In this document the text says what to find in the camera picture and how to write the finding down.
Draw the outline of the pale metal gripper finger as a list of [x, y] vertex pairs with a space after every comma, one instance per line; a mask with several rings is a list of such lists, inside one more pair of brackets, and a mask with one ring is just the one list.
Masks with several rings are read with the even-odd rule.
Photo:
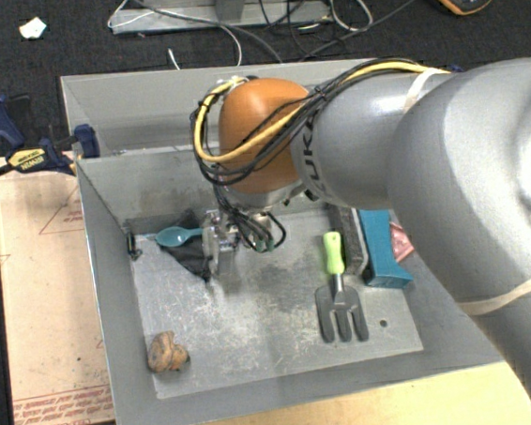
[[202, 220], [201, 228], [203, 230], [201, 239], [202, 239], [202, 248], [204, 252], [205, 259], [211, 273], [217, 272], [217, 245], [215, 238], [215, 218], [216, 211], [214, 209], [206, 210], [204, 218]]
[[218, 265], [221, 276], [233, 272], [235, 252], [238, 248], [239, 236], [237, 231], [218, 236]]

